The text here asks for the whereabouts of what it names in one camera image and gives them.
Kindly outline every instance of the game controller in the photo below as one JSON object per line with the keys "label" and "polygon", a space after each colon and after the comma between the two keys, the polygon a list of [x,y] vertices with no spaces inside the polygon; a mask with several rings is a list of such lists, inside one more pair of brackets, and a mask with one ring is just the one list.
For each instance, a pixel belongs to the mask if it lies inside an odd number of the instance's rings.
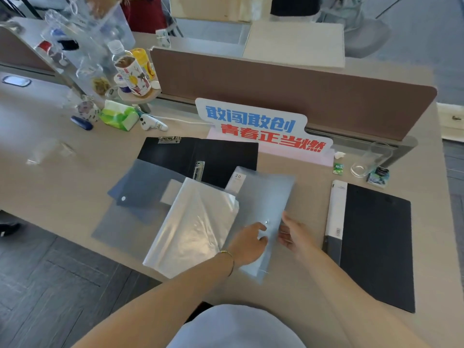
{"label": "game controller", "polygon": [[167,132],[167,125],[147,114],[140,116],[140,125],[142,126],[143,130],[146,131],[148,131],[150,128],[156,128],[160,131]]}

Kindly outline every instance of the black shoe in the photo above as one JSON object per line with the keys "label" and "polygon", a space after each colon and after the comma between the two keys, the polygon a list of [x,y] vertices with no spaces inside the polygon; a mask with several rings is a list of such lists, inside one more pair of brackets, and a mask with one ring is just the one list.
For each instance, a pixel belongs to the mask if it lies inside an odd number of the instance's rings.
{"label": "black shoe", "polygon": [[8,224],[0,224],[0,237],[10,236],[21,228],[18,222],[10,222]]}

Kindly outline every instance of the glass cup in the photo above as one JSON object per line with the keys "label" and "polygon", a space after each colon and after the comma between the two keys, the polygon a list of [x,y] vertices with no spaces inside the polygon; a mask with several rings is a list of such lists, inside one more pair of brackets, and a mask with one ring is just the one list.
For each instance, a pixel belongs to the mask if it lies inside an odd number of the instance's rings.
{"label": "glass cup", "polygon": [[351,173],[356,177],[367,176],[393,155],[393,148],[386,143],[375,141],[368,150],[351,166]]}

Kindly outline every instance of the yellow container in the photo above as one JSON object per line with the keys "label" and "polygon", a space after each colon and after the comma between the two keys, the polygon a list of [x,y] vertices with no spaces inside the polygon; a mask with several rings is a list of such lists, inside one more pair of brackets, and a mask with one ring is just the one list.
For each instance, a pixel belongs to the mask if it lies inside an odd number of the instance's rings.
{"label": "yellow container", "polygon": [[145,75],[148,76],[148,78],[150,79],[150,81],[156,80],[156,73],[154,72],[151,63],[148,60],[147,52],[141,48],[132,49],[131,52],[132,55],[136,58],[137,62],[142,67],[143,72],[145,72]]}

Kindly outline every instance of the white sign with chinese text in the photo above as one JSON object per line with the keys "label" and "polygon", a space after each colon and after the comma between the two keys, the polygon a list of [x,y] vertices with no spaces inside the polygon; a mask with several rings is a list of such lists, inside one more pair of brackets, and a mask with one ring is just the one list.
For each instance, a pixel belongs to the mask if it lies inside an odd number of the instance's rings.
{"label": "white sign with chinese text", "polygon": [[195,104],[200,118],[214,123],[223,134],[319,154],[326,153],[334,143],[330,138],[306,133],[308,118],[301,114],[202,98]]}

